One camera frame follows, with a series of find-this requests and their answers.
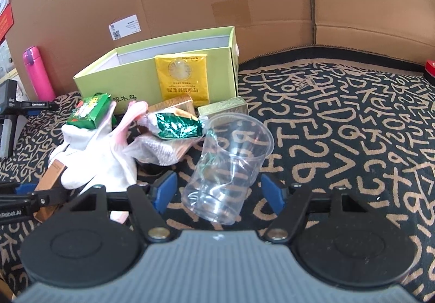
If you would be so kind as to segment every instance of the pink thermos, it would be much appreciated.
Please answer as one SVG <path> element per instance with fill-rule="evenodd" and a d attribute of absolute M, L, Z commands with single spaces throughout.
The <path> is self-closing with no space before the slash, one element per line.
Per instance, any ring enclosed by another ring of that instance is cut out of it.
<path fill-rule="evenodd" d="M 38 99 L 53 101 L 56 95 L 45 71 L 39 49 L 37 47 L 27 49 L 23 54 L 23 60 Z"/>

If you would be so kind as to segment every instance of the clear plastic cup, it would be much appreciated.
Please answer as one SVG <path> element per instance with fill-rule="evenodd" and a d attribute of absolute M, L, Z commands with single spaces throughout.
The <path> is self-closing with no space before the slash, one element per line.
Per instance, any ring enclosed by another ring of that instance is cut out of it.
<path fill-rule="evenodd" d="M 182 203 L 202 218 L 232 225 L 273 148 L 273 136 L 259 120 L 239 113 L 212 117 Z"/>

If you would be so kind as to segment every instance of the metal screw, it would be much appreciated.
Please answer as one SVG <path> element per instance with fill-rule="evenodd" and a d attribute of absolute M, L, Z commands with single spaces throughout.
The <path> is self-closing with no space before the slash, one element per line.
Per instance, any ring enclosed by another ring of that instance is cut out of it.
<path fill-rule="evenodd" d="M 148 235 L 153 239 L 166 239 L 169 237 L 170 231 L 165 227 L 154 227 L 148 231 Z"/>
<path fill-rule="evenodd" d="M 273 228 L 268 231 L 268 237 L 272 240 L 284 240 L 288 237 L 288 233 L 282 228 Z"/>

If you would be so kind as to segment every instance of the yellow sachet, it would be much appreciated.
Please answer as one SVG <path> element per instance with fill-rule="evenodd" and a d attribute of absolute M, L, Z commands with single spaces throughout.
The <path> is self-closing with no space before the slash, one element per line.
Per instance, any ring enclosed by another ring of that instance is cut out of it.
<path fill-rule="evenodd" d="M 167 54 L 154 57 L 164 100 L 188 94 L 195 107 L 210 103 L 206 54 Z"/>

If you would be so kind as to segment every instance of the gray ribbed surface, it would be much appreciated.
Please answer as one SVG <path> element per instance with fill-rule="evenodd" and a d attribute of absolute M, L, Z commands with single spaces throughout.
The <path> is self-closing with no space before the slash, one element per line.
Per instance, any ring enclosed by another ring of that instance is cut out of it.
<path fill-rule="evenodd" d="M 148 248 L 110 284 L 59 289 L 35 284 L 16 303 L 417 303 L 400 286 L 368 293 L 328 286 L 308 275 L 290 250 L 254 231 L 189 231 Z"/>

